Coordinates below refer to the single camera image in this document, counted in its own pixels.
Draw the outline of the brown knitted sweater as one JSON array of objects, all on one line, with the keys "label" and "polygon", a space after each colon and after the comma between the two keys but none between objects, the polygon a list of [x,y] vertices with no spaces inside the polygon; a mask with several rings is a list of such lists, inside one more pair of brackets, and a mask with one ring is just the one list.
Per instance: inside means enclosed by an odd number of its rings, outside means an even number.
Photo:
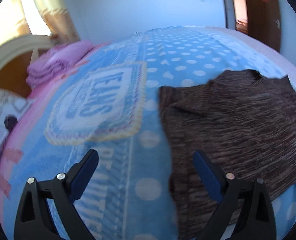
[{"label": "brown knitted sweater", "polygon": [[226,70],[203,85],[160,87],[158,95],[179,239],[196,237],[216,207],[193,166],[197,150],[237,178],[263,178],[272,199],[296,183],[296,92],[287,76]]}]

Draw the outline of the blue patterned bed blanket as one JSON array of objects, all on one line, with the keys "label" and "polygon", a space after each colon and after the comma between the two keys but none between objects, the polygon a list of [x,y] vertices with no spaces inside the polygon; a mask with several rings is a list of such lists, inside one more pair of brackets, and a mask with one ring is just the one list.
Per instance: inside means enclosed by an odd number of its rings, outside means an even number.
[{"label": "blue patterned bed blanket", "polygon": [[[93,149],[98,166],[74,204],[91,234],[96,239],[179,239],[159,89],[199,86],[226,70],[246,69],[267,78],[288,77],[235,37],[175,26],[101,46],[35,89],[34,104],[0,156],[0,224],[6,237],[14,237],[28,178],[51,180]],[[276,238],[282,239],[296,222],[296,183],[272,202]]]}]

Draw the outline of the grey patterned pillow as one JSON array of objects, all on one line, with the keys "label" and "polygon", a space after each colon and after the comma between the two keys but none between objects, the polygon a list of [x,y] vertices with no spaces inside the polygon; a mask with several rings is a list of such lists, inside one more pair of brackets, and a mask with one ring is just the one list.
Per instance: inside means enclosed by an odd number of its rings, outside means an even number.
[{"label": "grey patterned pillow", "polygon": [[9,130],[5,125],[6,118],[14,117],[19,121],[34,102],[34,99],[26,99],[5,89],[0,89],[0,152],[9,135]]}]

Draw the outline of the pink dotted bed sheet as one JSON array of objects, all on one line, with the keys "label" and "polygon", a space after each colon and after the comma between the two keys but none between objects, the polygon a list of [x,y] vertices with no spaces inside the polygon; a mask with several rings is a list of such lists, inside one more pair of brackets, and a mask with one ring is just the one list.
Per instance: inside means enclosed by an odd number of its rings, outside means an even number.
[{"label": "pink dotted bed sheet", "polygon": [[259,51],[267,58],[269,58],[271,61],[273,61],[275,64],[277,64],[283,71],[285,71],[285,73],[290,78],[292,84],[296,87],[296,66],[293,65],[290,61],[288,61],[285,57],[283,57],[283,55],[278,53],[276,50],[239,31],[218,27],[206,27],[206,29],[213,30],[217,34],[225,33],[227,35],[235,37],[237,41],[242,41],[248,46],[252,47],[253,49]]}]

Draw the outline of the folded pink quilt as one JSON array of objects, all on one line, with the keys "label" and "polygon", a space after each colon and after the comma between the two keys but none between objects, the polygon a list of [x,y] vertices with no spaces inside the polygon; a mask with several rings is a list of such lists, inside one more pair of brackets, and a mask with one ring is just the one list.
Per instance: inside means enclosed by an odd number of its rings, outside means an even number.
[{"label": "folded pink quilt", "polygon": [[92,48],[93,44],[86,40],[51,48],[28,66],[26,83],[35,89],[73,67]]}]

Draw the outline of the cream wooden headboard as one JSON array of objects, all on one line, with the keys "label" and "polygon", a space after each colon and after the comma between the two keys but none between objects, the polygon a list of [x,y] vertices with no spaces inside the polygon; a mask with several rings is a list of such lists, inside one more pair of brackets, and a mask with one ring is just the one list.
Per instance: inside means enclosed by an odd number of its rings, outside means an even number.
[{"label": "cream wooden headboard", "polygon": [[57,35],[23,35],[0,46],[0,100],[7,94],[26,98],[27,67],[59,42]]}]

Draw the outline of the brown wooden door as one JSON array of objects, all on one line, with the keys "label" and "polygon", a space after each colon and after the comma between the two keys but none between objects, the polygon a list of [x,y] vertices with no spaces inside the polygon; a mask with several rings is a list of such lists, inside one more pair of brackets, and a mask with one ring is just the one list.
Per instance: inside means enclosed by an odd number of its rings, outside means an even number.
[{"label": "brown wooden door", "polygon": [[246,5],[248,36],[279,52],[281,29],[278,29],[275,23],[275,20],[280,21],[278,0],[270,0],[268,3],[260,0],[246,0]]}]

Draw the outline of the yellow patterned curtain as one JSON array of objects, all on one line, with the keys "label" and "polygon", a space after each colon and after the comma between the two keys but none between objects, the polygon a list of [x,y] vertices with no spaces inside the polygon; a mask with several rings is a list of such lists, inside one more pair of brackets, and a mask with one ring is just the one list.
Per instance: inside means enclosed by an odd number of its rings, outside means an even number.
[{"label": "yellow patterned curtain", "polygon": [[30,34],[54,36],[61,43],[79,40],[64,0],[1,0],[0,46]]}]

